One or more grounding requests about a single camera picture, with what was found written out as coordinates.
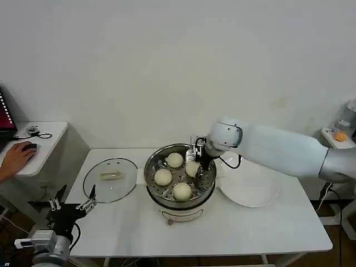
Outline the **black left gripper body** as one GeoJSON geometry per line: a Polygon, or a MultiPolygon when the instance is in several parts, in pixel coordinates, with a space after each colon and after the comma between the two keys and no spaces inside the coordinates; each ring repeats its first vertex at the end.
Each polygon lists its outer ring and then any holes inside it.
{"type": "Polygon", "coordinates": [[[73,228],[76,228],[78,236],[81,236],[81,230],[76,221],[86,215],[87,212],[80,207],[80,204],[61,204],[59,210],[50,211],[48,219],[53,224],[52,230],[57,236],[73,237],[73,228]]]}

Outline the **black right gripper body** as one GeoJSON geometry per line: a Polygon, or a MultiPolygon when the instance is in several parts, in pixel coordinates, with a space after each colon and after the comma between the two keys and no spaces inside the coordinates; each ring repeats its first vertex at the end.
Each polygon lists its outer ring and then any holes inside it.
{"type": "Polygon", "coordinates": [[[214,160],[215,157],[210,156],[206,151],[203,151],[201,156],[199,157],[199,163],[203,170],[208,170],[210,162],[214,160]]]}

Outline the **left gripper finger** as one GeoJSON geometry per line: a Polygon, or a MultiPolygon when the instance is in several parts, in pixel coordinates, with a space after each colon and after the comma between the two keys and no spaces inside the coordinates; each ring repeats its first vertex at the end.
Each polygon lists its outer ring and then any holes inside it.
{"type": "Polygon", "coordinates": [[[61,204],[60,201],[67,189],[67,185],[64,185],[59,191],[56,192],[54,197],[49,198],[49,204],[51,206],[51,210],[60,210],[61,204]]]}
{"type": "Polygon", "coordinates": [[[88,200],[76,206],[76,210],[91,210],[96,204],[96,185],[93,185],[88,200]]]}

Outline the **person's hand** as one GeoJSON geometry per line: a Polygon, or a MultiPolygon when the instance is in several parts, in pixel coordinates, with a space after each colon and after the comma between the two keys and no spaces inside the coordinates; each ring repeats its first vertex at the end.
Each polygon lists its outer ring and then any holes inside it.
{"type": "Polygon", "coordinates": [[[1,181],[21,171],[27,162],[36,154],[36,149],[23,150],[31,142],[14,144],[6,153],[1,163],[1,181]]]}

